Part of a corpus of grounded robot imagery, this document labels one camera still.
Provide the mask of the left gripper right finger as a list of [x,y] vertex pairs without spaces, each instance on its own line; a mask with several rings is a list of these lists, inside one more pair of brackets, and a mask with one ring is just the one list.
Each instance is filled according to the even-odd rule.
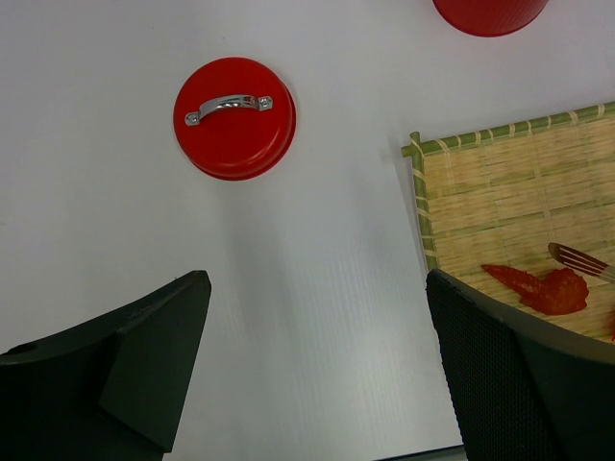
[[613,346],[438,269],[427,297],[468,459],[613,459]]

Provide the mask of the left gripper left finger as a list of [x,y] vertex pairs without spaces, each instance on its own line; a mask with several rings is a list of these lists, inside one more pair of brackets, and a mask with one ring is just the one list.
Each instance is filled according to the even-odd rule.
[[1,355],[4,460],[161,460],[172,451],[204,331],[209,276]]

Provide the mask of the red strawberry slice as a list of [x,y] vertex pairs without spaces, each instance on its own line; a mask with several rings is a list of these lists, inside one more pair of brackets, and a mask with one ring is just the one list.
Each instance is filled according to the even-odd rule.
[[587,307],[586,281],[572,269],[554,269],[543,279],[505,265],[483,264],[481,269],[520,296],[520,303],[545,315],[568,315]]

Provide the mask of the red bacon slice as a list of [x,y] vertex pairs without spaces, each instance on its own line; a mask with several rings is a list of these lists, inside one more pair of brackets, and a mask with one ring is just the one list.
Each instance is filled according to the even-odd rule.
[[610,336],[610,341],[615,342],[615,310],[608,313],[606,317],[606,325]]

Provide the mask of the metal tongs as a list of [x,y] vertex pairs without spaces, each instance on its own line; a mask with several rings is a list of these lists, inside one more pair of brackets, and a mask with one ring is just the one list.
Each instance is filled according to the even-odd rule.
[[548,250],[557,262],[570,269],[609,283],[614,282],[613,265],[571,247],[554,242],[549,243]]

